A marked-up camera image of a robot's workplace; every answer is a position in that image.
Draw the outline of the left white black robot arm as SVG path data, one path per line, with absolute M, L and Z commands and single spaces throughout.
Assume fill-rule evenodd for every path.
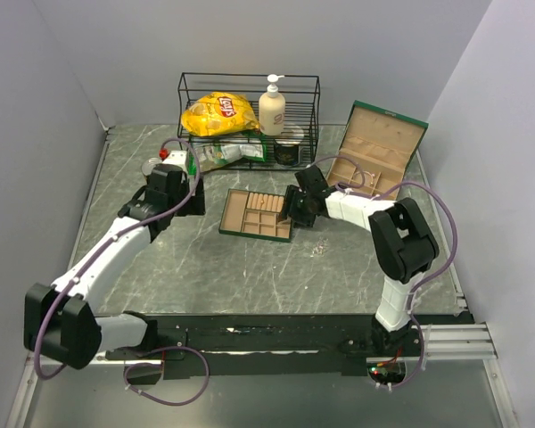
M 36 358 L 82 369 L 104 351 L 129 349 L 149 358 L 159 347 L 156 321 L 134 311 L 95 314 L 101 299 L 135 257 L 173 218 L 205 213 L 204 185 L 177 165 L 155 166 L 118 211 L 101 240 L 50 285 L 34 284 L 25 295 L 23 345 Z

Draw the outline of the green jewelry box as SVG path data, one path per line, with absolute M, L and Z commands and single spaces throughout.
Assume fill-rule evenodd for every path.
M 354 102 L 327 182 L 347 184 L 366 196 L 384 194 L 403 180 L 427 129 L 428 124 L 421 120 Z M 351 177 L 355 170 L 375 173 L 374 186 L 354 186 Z

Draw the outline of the silver pearl bangle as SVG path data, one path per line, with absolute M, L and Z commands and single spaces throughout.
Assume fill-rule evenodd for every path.
M 356 187 L 373 187 L 375 185 L 376 175 L 366 170 L 355 170 L 351 177 L 351 183 Z

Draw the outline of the green jewelry tray insert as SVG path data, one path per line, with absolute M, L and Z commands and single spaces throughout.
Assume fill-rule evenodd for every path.
M 289 243 L 292 222 L 277 222 L 284 197 L 280 194 L 229 189 L 218 231 L 223 235 Z

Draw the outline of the silver chain jewelry pile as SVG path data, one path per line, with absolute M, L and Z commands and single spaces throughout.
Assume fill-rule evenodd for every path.
M 318 239 L 316 244 L 313 246 L 311 250 L 310 257 L 314 258 L 314 257 L 323 255 L 326 252 L 328 245 L 329 243 L 326 238 Z

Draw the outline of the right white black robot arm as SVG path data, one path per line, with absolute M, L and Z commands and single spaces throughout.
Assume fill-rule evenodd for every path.
M 384 273 L 381 301 L 371 322 L 372 344 L 382 355 L 393 354 L 409 329 L 414 287 L 440 254 L 422 211 L 410 198 L 382 200 L 329 185 L 315 165 L 295 177 L 297 183 L 286 187 L 280 220 L 312 227 L 317 218 L 325 217 L 370 233 Z

